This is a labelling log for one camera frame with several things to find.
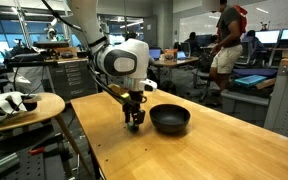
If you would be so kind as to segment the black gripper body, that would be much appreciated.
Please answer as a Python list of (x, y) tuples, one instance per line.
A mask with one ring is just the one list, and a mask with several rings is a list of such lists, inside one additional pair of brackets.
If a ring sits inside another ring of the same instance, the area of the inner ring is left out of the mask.
[(145, 111), (141, 109), (140, 104), (144, 99), (142, 91), (129, 91), (128, 97), (122, 106), (123, 112), (130, 113), (130, 122), (142, 123), (145, 117)]

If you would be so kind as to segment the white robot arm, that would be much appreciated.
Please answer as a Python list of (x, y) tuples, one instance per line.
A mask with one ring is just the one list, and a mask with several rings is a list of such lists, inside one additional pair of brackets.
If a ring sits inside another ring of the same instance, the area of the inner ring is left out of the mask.
[[(145, 111), (140, 105), (147, 101), (145, 91), (156, 91), (157, 83), (147, 77), (149, 46), (137, 39), (128, 39), (112, 46), (97, 18), (98, 0), (67, 0), (73, 20), (78, 25), (78, 39), (88, 48), (90, 69), (95, 82), (122, 105), (125, 124), (137, 131), (144, 122)], [(106, 85), (95, 69), (108, 76), (123, 77), (124, 85)]]

